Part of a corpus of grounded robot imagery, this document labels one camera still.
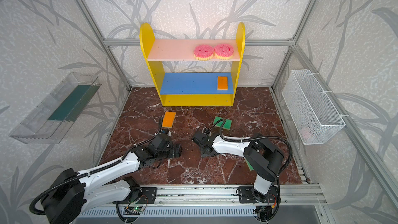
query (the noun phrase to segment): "green sponge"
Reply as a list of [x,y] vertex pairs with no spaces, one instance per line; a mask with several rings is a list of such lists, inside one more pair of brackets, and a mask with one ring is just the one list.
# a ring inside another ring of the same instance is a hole
[[[213,124],[214,124],[215,122],[219,121],[220,119],[222,119],[222,118],[216,116],[216,117],[214,118]],[[222,121],[219,122],[218,124],[216,124],[216,127],[221,127],[221,124],[222,124]],[[225,124],[224,124],[224,126],[223,126],[222,128],[223,128],[223,129],[226,129],[226,130],[231,130],[231,124],[232,124],[232,120],[227,119],[226,122],[225,122]]]
[[245,161],[246,161],[246,163],[248,164],[249,170],[250,170],[250,171],[254,170],[253,167],[250,165],[250,163],[246,160],[246,158],[245,158]]

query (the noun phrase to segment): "shelf side panel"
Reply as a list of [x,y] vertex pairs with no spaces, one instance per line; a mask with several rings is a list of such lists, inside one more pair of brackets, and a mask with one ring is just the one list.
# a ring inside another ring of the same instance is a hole
[[246,41],[245,25],[242,22],[240,22],[238,25],[238,30],[236,31],[236,46],[238,46],[240,61],[232,62],[232,67],[231,67],[231,75],[234,86],[234,95],[232,97],[232,104],[234,103],[236,87],[238,86],[239,73],[243,59],[243,52],[245,50],[245,41]]
[[152,49],[153,43],[155,42],[155,35],[153,33],[152,27],[149,23],[143,23],[140,28],[140,45],[142,54],[144,55],[145,62],[147,63],[149,73],[155,84],[156,91],[160,97],[160,89],[162,88],[163,78],[164,78],[164,68],[161,61],[151,62],[148,61],[149,53]]

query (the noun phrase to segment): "wooden shelf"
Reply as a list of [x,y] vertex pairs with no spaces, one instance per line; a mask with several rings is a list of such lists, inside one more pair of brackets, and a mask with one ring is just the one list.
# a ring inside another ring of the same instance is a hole
[[[217,90],[217,77],[228,78],[228,90]],[[165,73],[161,95],[234,94],[231,73]]]
[[[234,48],[230,73],[165,73],[163,61],[197,61],[193,50],[197,45],[228,43]],[[241,22],[236,39],[155,39],[152,27],[143,23],[140,45],[160,101],[165,107],[232,106],[245,50],[245,25]],[[217,77],[228,77],[228,90],[217,90]]]
[[156,39],[148,55],[148,61],[197,61],[193,58],[196,46],[207,44],[215,47],[227,43],[234,48],[234,55],[229,60],[211,59],[214,61],[240,61],[238,46],[235,39]]

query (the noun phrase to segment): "kitchen sponge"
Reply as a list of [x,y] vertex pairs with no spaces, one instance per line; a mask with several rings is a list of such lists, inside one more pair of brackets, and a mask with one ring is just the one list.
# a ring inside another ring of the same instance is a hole
[[176,117],[175,112],[165,112],[162,127],[171,128],[173,126],[175,117]]
[[[214,118],[213,124],[214,124],[215,122],[219,121],[220,119],[222,119],[222,118],[216,116],[216,117]],[[219,122],[218,124],[216,124],[216,127],[221,127],[221,124],[222,124],[222,121]],[[223,129],[226,129],[226,130],[231,130],[231,124],[232,124],[232,120],[227,119],[226,122],[225,122],[225,124],[224,124],[224,126],[223,126],[222,128],[223,128]]]

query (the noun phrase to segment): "blue shelf board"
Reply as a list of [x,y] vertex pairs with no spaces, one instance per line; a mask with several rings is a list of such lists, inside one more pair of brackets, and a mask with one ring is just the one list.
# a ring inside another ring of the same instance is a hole
[[[217,90],[217,77],[228,78],[228,90]],[[231,73],[165,73],[161,95],[233,94]]]

